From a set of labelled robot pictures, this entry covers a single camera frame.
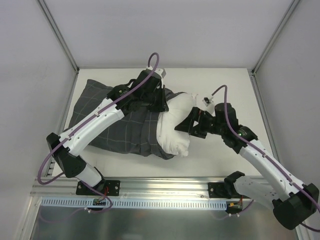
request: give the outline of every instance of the plaid fabric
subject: plaid fabric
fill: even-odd
[[[86,86],[76,102],[69,128],[79,123],[90,114],[107,96],[112,87],[88,79]],[[179,93],[165,89],[166,99],[172,99]],[[146,108],[131,112],[115,122],[89,145],[121,154],[154,154],[163,159],[171,159],[172,154],[165,153],[157,141],[158,112],[149,112]]]

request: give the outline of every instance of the white platform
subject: white platform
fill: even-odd
[[[125,84],[136,78],[141,69],[81,69],[77,78],[65,127],[69,125],[73,108],[87,79],[99,81],[107,86]],[[251,128],[271,150],[263,120],[259,111],[250,77],[245,68],[167,68],[165,86],[174,92],[198,94],[197,105],[204,109],[204,96],[219,86],[228,86],[228,102],[236,109],[239,123]],[[223,90],[214,101],[223,102]],[[81,154],[88,163],[96,166],[106,177],[217,177],[234,171],[247,176],[260,175],[246,160],[225,146],[219,136],[208,135],[206,139],[191,137],[188,157],[163,160],[151,155],[120,154],[87,146]],[[53,176],[61,173],[56,164]]]

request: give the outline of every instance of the purple cable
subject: purple cable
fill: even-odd
[[[276,164],[276,162],[269,157],[268,155],[266,155],[266,153],[261,150],[259,147],[255,146],[254,144],[252,144],[251,142],[247,141],[246,139],[244,139],[243,137],[239,136],[236,131],[232,128],[230,121],[229,121],[229,117],[228,117],[228,106],[227,106],[227,92],[228,92],[228,87],[227,85],[222,85],[220,86],[217,90],[214,91],[214,93],[212,93],[212,96],[215,95],[220,89],[224,88],[224,114],[225,114],[225,119],[226,119],[226,124],[228,125],[228,128],[230,129],[230,131],[240,140],[242,140],[243,142],[245,142],[246,144],[248,144],[249,146],[251,146],[252,148],[254,148],[255,150],[257,150],[261,155],[265,156],[266,159],[269,160],[270,163],[272,163],[272,165],[274,165],[276,167],[276,169],[279,170],[279,172],[282,173],[282,175],[289,181],[289,182],[293,182],[292,178],[284,171],[281,169],[280,166],[278,166],[278,164]],[[299,187],[295,182],[292,183],[293,186],[295,186],[296,189],[298,189],[300,192],[302,192],[317,208],[318,212],[320,213],[320,205],[306,192],[304,191],[301,187]],[[306,227],[309,230],[312,230],[314,232],[320,233],[320,229],[315,229],[312,228],[310,226],[305,225],[304,223],[301,223],[302,226]]]
[[[158,64],[159,64],[159,54],[157,52],[154,52],[151,54],[151,56],[149,57],[148,60],[148,67],[150,66],[150,61],[151,58],[156,55],[156,62],[154,64],[153,69],[151,70],[151,72],[148,74],[148,76],[145,77],[145,79],[140,82],[137,86],[135,86],[133,89],[131,89],[130,91],[128,91],[125,95],[119,97],[118,99],[114,100],[112,103],[110,103],[109,105],[103,107],[100,111],[98,111],[98,114],[101,114],[103,111],[107,110],[108,108],[110,108],[112,105],[118,103],[119,101],[121,101],[122,99],[126,98],[128,95],[132,94],[134,91],[136,91],[138,88],[140,88],[156,71]],[[76,127],[70,134],[69,137],[72,137],[73,135],[75,135],[76,132],[78,132],[81,128],[83,128],[87,123],[89,123],[92,119],[96,118],[96,115],[91,116],[90,118],[88,118],[86,121],[84,121],[82,124],[80,124],[78,127]],[[49,181],[42,181],[41,180],[41,173],[44,170],[44,167],[46,165],[46,163],[49,161],[50,157],[57,151],[58,148],[60,148],[66,141],[68,141],[67,138],[65,138],[62,142],[60,142],[54,149],[52,149],[52,151],[50,151],[50,153],[46,156],[46,158],[44,159],[43,163],[40,166],[40,169],[38,171],[37,174],[37,180],[39,182],[39,184],[41,185],[47,185],[49,183],[52,183],[53,181],[55,181],[57,178],[59,178],[60,176],[63,175],[63,173],[60,173],[59,175],[55,176],[53,179],[49,180]]]
[[[252,204],[254,203],[255,200],[251,200],[251,202],[248,204],[248,206],[246,206],[241,212],[239,212],[238,214],[239,215],[242,215],[243,213],[245,213],[251,206]],[[231,214],[231,215],[226,215],[224,217],[221,217],[221,218],[218,218],[218,217],[215,217],[213,214],[211,214],[212,217],[215,219],[215,220],[225,220],[229,217],[233,217],[233,216],[237,216],[237,214]]]
[[[151,54],[151,56],[148,59],[148,67],[150,67],[150,61],[152,59],[152,57],[156,55],[156,62],[154,64],[153,69],[151,70],[151,72],[145,77],[145,79],[140,82],[137,86],[135,86],[133,89],[131,89],[130,91],[128,91],[126,94],[124,94],[123,96],[119,97],[118,99],[116,99],[115,101],[113,101],[112,103],[110,103],[109,105],[103,107],[100,111],[98,111],[98,114],[101,114],[103,111],[107,110],[108,108],[110,108],[112,105],[118,103],[119,101],[121,101],[122,99],[126,98],[128,95],[132,94],[134,91],[136,91],[138,88],[140,88],[156,71],[158,64],[159,64],[159,54],[157,52],[154,52]],[[69,137],[72,137],[76,132],[78,132],[81,128],[83,128],[87,123],[89,123],[92,119],[94,119],[96,117],[96,115],[91,116],[90,118],[88,118],[86,121],[84,121],[82,124],[80,124],[78,127],[76,127],[70,134]],[[50,153],[46,156],[46,158],[44,159],[43,163],[41,164],[38,174],[37,174],[37,180],[39,182],[39,184],[41,185],[47,185],[52,183],[53,181],[55,181],[57,178],[59,178],[60,176],[62,176],[64,173],[60,173],[57,176],[55,176],[53,179],[49,180],[49,181],[42,181],[41,180],[41,173],[46,165],[46,163],[49,161],[50,157],[57,151],[57,149],[59,149],[66,141],[68,141],[68,138],[65,138],[64,140],[62,140],[55,148],[53,148]],[[98,192],[97,190],[93,189],[91,186],[89,186],[87,183],[81,181],[87,188],[89,188],[92,192],[105,197],[109,202],[110,202],[110,206],[104,208],[103,210],[99,210],[99,211],[95,211],[95,210],[90,210],[91,213],[105,213],[107,211],[109,211],[111,209],[111,207],[113,206],[113,203],[111,201],[111,199],[108,196],[105,196],[104,194],[102,194],[101,192]],[[71,216],[73,216],[74,214],[76,214],[77,212],[79,212],[80,210],[82,210],[83,208],[78,208],[77,210],[75,210],[73,213],[71,213],[68,217],[59,220],[59,221],[48,221],[45,220],[41,214],[39,214],[39,218],[44,221],[45,223],[60,223],[63,222],[67,219],[69,219]]]

